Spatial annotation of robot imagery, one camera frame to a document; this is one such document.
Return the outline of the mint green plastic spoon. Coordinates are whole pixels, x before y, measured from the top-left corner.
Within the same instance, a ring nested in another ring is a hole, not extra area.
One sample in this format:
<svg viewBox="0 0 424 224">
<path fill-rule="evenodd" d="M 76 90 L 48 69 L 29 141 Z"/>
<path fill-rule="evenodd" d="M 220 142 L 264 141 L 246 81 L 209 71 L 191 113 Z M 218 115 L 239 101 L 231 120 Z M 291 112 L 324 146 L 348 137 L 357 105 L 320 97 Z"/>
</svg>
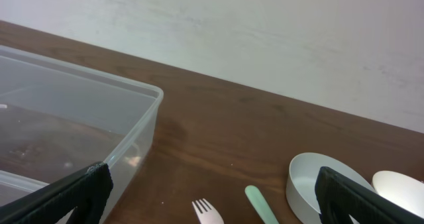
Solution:
<svg viewBox="0 0 424 224">
<path fill-rule="evenodd" d="M 249 185 L 245 187 L 244 192 L 264 224 L 279 224 L 268 202 L 256 186 Z"/>
</svg>

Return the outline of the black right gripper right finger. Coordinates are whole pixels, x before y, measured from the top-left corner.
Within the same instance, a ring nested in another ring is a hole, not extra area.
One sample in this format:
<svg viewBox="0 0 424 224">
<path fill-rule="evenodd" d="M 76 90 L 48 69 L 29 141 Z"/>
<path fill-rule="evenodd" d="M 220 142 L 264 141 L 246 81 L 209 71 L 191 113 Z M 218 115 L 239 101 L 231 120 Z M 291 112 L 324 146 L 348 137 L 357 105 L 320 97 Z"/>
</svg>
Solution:
<svg viewBox="0 0 424 224">
<path fill-rule="evenodd" d="M 423 218 L 330 167 L 319 169 L 315 195 L 322 224 L 423 224 Z"/>
</svg>

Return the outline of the grey-blue bowl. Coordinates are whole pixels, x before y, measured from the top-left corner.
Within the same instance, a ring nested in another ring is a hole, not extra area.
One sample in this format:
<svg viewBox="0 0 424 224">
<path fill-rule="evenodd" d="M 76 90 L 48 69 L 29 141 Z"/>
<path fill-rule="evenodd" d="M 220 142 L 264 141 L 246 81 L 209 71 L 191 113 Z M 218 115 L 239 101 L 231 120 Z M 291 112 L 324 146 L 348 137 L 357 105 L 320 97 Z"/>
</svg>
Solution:
<svg viewBox="0 0 424 224">
<path fill-rule="evenodd" d="M 319 204 L 315 195 L 315 183 L 319 169 L 328 166 L 365 188 L 374 188 L 355 170 L 346 164 L 314 152 L 295 156 L 289 166 L 286 199 L 295 216 L 304 224 L 321 224 Z"/>
</svg>

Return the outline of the white bowl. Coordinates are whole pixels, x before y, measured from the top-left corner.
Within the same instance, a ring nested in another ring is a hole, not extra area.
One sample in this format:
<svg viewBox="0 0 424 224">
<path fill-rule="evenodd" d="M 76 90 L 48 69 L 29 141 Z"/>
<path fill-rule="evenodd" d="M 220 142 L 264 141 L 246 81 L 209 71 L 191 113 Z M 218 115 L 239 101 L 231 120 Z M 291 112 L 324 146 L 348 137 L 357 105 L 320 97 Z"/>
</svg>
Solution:
<svg viewBox="0 0 424 224">
<path fill-rule="evenodd" d="M 423 182 L 384 170 L 373 175 L 372 186 L 380 196 L 423 217 Z"/>
</svg>

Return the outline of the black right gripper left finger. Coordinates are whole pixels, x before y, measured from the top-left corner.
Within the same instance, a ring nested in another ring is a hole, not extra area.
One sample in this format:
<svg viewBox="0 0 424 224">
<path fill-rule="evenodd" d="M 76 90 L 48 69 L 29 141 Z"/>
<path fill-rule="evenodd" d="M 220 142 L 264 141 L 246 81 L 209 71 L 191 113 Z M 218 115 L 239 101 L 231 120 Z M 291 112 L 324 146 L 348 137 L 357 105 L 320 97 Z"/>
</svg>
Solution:
<svg viewBox="0 0 424 224">
<path fill-rule="evenodd" d="M 1 224 L 98 224 L 113 189 L 109 166 L 95 162 L 1 207 Z"/>
</svg>

